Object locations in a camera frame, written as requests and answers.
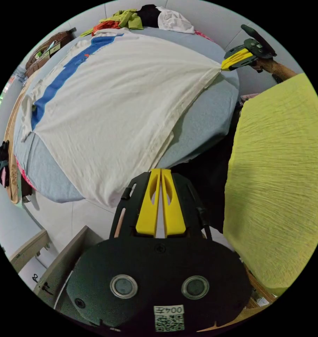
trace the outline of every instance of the pink fabric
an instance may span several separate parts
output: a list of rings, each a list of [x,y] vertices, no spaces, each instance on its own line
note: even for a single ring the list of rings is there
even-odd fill
[[[3,168],[1,172],[2,186],[6,187],[6,169]]]
[[[243,104],[248,101],[251,98],[256,97],[257,95],[259,95],[260,93],[257,94],[250,94],[250,95],[243,95],[241,96],[241,101],[240,101],[240,105],[243,106]]]
[[[20,171],[21,175],[23,176],[23,179],[27,182],[28,185],[30,185],[34,190],[36,190],[36,188],[33,186],[33,184],[30,182],[30,180],[26,176],[26,173],[25,173],[24,169],[21,167],[21,165],[19,164],[17,159],[16,159],[16,164],[19,168],[19,171]]]
[[[211,42],[215,42],[215,41],[213,41],[210,37],[208,37],[207,35],[204,35],[203,33],[199,32],[199,31],[197,31],[197,30],[195,30],[195,34],[196,34],[196,35],[200,35],[200,36],[202,36],[203,38],[205,38],[205,39],[207,39],[207,40],[210,40]]]

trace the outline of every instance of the black cloth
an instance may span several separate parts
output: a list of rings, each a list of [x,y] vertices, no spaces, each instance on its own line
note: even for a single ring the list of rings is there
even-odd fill
[[[155,5],[144,5],[136,13],[141,18],[143,27],[159,28],[158,16],[160,11],[156,8]]]
[[[224,188],[239,113],[240,109],[235,110],[229,132],[220,142],[188,163],[171,168],[172,173],[179,173],[191,181],[208,210],[209,225],[220,233],[223,233],[224,222]]]
[[[8,147],[9,147],[9,140],[6,142],[2,142],[2,145],[0,146],[0,184],[2,184],[2,177],[1,177],[2,170],[5,169],[6,170],[5,187],[9,186]]]

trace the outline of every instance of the green cloth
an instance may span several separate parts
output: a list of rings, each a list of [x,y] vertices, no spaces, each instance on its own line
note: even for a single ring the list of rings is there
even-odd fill
[[[136,13],[137,9],[127,9],[125,11],[118,11],[110,18],[99,20],[104,21],[119,21],[119,27],[127,27],[129,29],[144,29],[142,26],[141,18]]]
[[[223,234],[281,295],[318,244],[318,96],[305,74],[244,103],[225,185]]]
[[[85,31],[84,33],[82,33],[82,34],[80,35],[80,37],[83,37],[83,36],[89,35],[89,34],[91,34],[92,32],[93,32],[93,28],[91,28],[91,29],[88,29],[87,31]]]

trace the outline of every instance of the floor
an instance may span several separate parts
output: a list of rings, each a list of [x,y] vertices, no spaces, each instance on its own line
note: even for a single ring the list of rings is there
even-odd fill
[[[25,206],[33,218],[47,230],[55,254],[60,253],[86,225],[102,239],[108,239],[115,209],[93,204],[87,200],[58,204],[36,192]],[[225,237],[211,228],[214,241],[234,250]],[[159,202],[156,237],[164,237],[162,205]]]

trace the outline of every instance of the black handle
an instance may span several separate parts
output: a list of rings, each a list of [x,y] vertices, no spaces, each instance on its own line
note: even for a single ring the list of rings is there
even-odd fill
[[[250,66],[251,67],[254,67],[254,66],[256,66],[256,64],[257,64],[257,62],[256,61],[253,61],[251,64],[250,64]],[[263,71],[263,69],[259,69],[259,70],[256,70],[257,71],[257,73],[261,73],[262,71]]]
[[[253,28],[247,25],[241,25],[241,28],[253,39],[257,40],[265,49],[267,49],[272,56],[277,56],[275,50],[265,41],[265,39],[260,36]]]

